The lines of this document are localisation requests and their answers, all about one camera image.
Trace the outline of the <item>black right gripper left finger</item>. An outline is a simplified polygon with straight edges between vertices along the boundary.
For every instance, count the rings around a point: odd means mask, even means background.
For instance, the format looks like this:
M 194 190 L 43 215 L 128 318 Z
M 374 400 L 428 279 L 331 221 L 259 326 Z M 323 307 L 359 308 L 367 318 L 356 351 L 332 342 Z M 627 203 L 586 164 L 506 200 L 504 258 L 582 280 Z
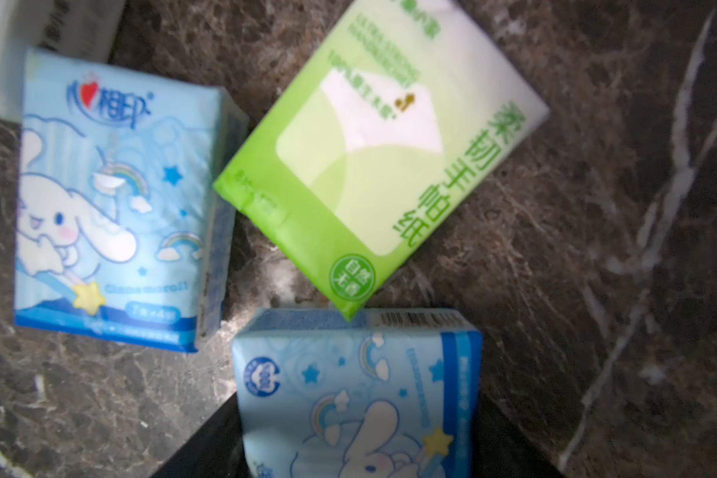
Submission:
M 151 478 L 244 476 L 242 421 L 233 394 Z

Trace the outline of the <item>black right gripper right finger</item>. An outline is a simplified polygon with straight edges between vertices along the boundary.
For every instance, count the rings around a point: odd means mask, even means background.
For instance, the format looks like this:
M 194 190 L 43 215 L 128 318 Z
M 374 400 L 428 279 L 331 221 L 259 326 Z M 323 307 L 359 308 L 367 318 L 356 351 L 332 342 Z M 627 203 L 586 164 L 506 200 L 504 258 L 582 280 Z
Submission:
M 472 432 L 474 478 L 564 478 L 486 394 L 479 394 Z

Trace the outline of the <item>light blue tissue pack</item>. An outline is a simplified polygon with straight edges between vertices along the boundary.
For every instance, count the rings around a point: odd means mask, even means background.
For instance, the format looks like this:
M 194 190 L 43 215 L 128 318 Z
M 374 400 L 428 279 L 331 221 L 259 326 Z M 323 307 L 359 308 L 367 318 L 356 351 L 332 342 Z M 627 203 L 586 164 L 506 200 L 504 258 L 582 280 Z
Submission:
M 254 477 L 468 477 L 482 336 L 452 309 L 263 309 L 232 343 Z
M 195 353 L 220 326 L 235 221 L 213 184 L 248 125 L 223 87 L 31 49 L 16 324 Z

